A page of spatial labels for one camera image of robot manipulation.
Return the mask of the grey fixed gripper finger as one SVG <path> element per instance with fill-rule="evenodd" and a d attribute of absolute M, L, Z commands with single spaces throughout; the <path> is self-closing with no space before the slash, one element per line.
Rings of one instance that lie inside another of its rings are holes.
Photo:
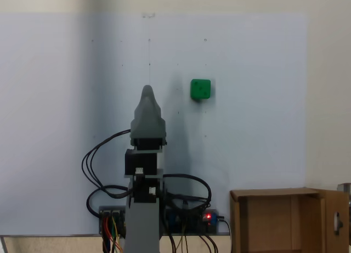
<path fill-rule="evenodd" d="M 145 85 L 143 87 L 140 101 L 135 109 L 135 112 L 141 112 L 142 110 L 147 108 L 152 108 L 157 112 L 161 111 L 161 108 L 156 101 L 153 88 L 150 85 Z"/>

